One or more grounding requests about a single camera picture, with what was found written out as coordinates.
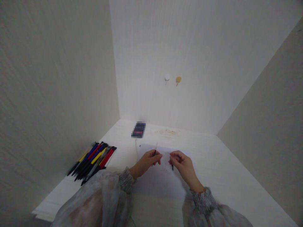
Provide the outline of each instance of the white paper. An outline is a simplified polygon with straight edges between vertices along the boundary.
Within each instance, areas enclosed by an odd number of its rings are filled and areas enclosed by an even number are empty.
[[[141,144],[138,159],[145,152],[155,148],[155,145]],[[182,179],[177,168],[174,166],[174,170],[172,170],[172,166],[168,163],[170,153],[175,150],[157,147],[157,151],[163,155],[161,165],[157,163],[155,166],[151,166],[143,176],[137,179],[133,188],[134,193],[170,199],[191,199],[188,185]]]

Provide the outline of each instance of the desk surface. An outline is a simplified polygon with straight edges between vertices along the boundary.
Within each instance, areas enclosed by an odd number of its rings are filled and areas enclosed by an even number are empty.
[[[135,122],[119,120],[101,139],[116,146],[107,170],[133,166],[141,143],[191,152],[197,176],[222,204],[242,213],[253,226],[297,226],[250,172],[215,135],[158,125],[146,125],[142,139],[131,138]],[[81,181],[65,177],[33,211],[37,218],[53,221],[59,208],[80,188]],[[188,204],[173,199],[134,195],[132,217],[136,226],[186,226]]]

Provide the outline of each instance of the hand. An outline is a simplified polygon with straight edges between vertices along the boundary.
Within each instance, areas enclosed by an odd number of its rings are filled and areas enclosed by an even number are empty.
[[[188,156],[183,154],[181,151],[173,151],[169,158],[170,165],[174,165],[178,169],[183,180],[188,184],[192,191],[198,193],[206,191],[197,178],[193,168],[193,162]]]
[[[153,157],[155,150],[147,151],[140,160],[129,169],[130,174],[134,179],[142,176],[149,167],[156,165],[158,163],[161,165],[162,154],[159,151],[156,151],[156,155]]]

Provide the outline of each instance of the smocked cuff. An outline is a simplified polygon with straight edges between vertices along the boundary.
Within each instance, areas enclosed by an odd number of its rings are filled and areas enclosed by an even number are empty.
[[[121,190],[125,191],[126,193],[130,193],[133,184],[136,182],[132,175],[130,175],[128,167],[126,167],[125,170],[119,175],[119,181]]]
[[[210,214],[214,209],[218,209],[218,204],[211,194],[211,189],[206,188],[206,192],[197,193],[191,191],[193,200],[199,212],[204,215]]]

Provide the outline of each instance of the sleeve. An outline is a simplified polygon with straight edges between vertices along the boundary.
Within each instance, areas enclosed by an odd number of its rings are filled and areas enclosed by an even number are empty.
[[[128,168],[120,174],[99,171],[59,209],[51,226],[126,226],[133,184]]]
[[[188,219],[188,226],[194,227],[252,227],[242,214],[227,205],[220,205],[212,196],[210,188],[204,193],[191,192],[195,209]]]

